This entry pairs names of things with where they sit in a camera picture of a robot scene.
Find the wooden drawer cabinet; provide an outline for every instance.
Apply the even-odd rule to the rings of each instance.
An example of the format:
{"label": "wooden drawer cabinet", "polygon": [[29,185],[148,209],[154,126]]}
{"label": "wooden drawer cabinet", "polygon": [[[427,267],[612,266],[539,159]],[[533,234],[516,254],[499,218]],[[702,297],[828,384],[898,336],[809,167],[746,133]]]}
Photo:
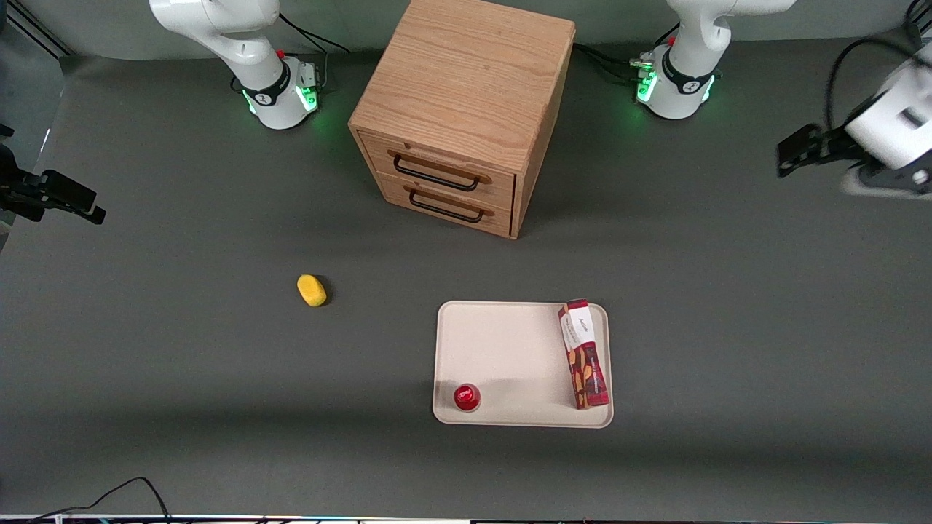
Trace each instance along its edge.
{"label": "wooden drawer cabinet", "polygon": [[411,0],[349,119],[385,200],[517,238],[574,35],[481,0]]}

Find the red bottle cap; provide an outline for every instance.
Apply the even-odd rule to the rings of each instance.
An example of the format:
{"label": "red bottle cap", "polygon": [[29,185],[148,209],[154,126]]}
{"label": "red bottle cap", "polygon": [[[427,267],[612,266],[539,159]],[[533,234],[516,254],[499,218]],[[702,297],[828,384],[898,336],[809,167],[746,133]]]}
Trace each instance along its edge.
{"label": "red bottle cap", "polygon": [[453,393],[453,402],[463,411],[473,411],[479,407],[482,396],[479,394],[479,388],[472,384],[463,384]]}

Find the black metal handle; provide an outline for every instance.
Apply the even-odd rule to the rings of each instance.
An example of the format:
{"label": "black metal handle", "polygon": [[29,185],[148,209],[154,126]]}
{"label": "black metal handle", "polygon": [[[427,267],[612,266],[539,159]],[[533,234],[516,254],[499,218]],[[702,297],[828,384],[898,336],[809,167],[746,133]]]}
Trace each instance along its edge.
{"label": "black metal handle", "polygon": [[428,182],[433,182],[435,184],[440,184],[441,186],[451,187],[459,191],[475,191],[479,187],[479,177],[473,179],[473,183],[468,186],[464,184],[457,184],[456,182],[450,182],[449,180],[444,180],[443,178],[437,178],[436,176],[426,174],[425,172],[415,171],[413,169],[408,169],[402,167],[398,162],[402,161],[401,155],[395,155],[395,171],[419,178],[421,180],[426,180]]}
{"label": "black metal handle", "polygon": [[414,189],[408,189],[408,191],[411,192],[411,195],[408,197],[408,199],[411,200],[411,205],[421,209],[426,209],[427,211],[433,211],[434,213],[443,214],[449,216],[450,218],[456,218],[457,220],[462,220],[463,222],[478,224],[479,221],[482,220],[482,215],[485,213],[481,209],[479,210],[478,216],[466,216],[465,214],[453,213],[452,211],[447,211],[446,209],[442,209],[437,206],[425,204],[424,202],[418,202],[417,200],[414,200],[414,197],[418,194],[418,192]]}

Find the gray table surface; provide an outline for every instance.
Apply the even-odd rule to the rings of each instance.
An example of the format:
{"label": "gray table surface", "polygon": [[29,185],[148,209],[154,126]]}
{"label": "gray table surface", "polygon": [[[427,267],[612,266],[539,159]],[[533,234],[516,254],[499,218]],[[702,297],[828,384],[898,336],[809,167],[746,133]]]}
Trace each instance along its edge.
{"label": "gray table surface", "polygon": [[[0,510],[147,475],[175,513],[932,520],[932,204],[774,173],[844,44],[736,44],[683,122],[575,56],[519,241],[381,199],[346,127],[376,55],[290,131],[219,61],[66,64],[40,167],[109,215],[0,255]],[[896,62],[858,53],[842,112]],[[579,296],[610,314],[609,428],[433,418],[441,304]]]}

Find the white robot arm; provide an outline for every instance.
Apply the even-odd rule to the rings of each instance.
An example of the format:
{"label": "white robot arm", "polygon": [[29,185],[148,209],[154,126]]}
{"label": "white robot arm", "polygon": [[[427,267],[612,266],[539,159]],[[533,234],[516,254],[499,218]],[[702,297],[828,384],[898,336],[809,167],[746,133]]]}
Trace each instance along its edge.
{"label": "white robot arm", "polygon": [[250,109],[267,127],[291,128],[317,109],[313,65],[280,57],[264,36],[225,36],[271,25],[279,17],[279,0],[149,0],[149,7],[163,27],[210,49],[229,66]]}
{"label": "white robot arm", "polygon": [[667,0],[679,15],[671,47],[661,43],[632,65],[643,69],[637,100],[660,117],[689,117],[708,98],[721,55],[732,42],[726,17],[786,11],[796,0]]}
{"label": "white robot arm", "polygon": [[926,125],[932,121],[930,63],[932,44],[900,65],[841,127],[823,131],[809,124],[790,135],[777,147],[779,176],[811,164],[852,160],[843,186],[850,193],[932,199],[932,126]]}

